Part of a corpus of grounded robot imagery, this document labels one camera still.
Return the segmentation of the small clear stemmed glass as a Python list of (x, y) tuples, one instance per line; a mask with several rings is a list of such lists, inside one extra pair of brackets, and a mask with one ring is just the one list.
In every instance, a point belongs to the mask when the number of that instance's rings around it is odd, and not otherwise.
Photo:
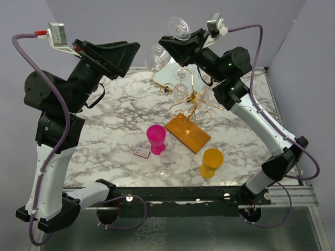
[(165, 150), (160, 154), (160, 161), (162, 163), (162, 169), (160, 175), (163, 179), (171, 179), (174, 175), (172, 164), (174, 162), (174, 156), (171, 151)]

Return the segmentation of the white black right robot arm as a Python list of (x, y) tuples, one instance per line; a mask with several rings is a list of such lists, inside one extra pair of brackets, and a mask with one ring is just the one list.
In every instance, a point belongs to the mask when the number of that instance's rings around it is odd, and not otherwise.
[(271, 157), (241, 187), (241, 200), (245, 204), (253, 204), (263, 189), (282, 180), (297, 164), (308, 141), (303, 136), (295, 137), (281, 127), (253, 97), (251, 86), (241, 80), (252, 70), (248, 50), (236, 47), (218, 56), (210, 48), (204, 47), (208, 36), (208, 32), (199, 29), (186, 41), (163, 36), (159, 45), (180, 66), (195, 64), (218, 82), (213, 88), (217, 102), (243, 120), (270, 151)]

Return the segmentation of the pink plastic goblet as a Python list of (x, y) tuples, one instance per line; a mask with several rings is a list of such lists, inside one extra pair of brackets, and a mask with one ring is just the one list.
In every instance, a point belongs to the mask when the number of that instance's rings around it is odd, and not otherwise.
[(147, 138), (151, 144), (150, 150), (154, 155), (160, 155), (165, 151), (166, 130), (163, 126), (155, 124), (147, 129)]

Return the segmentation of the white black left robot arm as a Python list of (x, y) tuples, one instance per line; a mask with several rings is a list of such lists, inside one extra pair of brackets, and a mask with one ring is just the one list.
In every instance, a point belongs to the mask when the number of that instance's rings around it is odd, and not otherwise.
[(114, 80), (126, 75), (140, 48), (139, 43), (127, 41), (95, 45), (75, 40), (73, 46), (81, 58), (68, 79), (35, 67), (25, 81), (24, 103), (40, 110), (41, 116), (33, 189), (16, 217), (38, 221), (38, 229), (48, 234), (72, 225), (85, 208), (115, 202), (115, 185), (103, 179), (76, 192), (64, 192), (63, 185), (85, 122), (79, 113), (103, 76)]

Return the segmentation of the clear round wine glass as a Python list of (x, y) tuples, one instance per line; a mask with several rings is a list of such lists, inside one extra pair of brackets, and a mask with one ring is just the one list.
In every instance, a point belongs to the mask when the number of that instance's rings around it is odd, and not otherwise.
[(173, 76), (178, 81), (173, 89), (173, 97), (179, 104), (188, 98), (188, 87), (185, 85), (185, 83), (191, 77), (191, 72), (186, 68), (175, 69), (173, 71)]

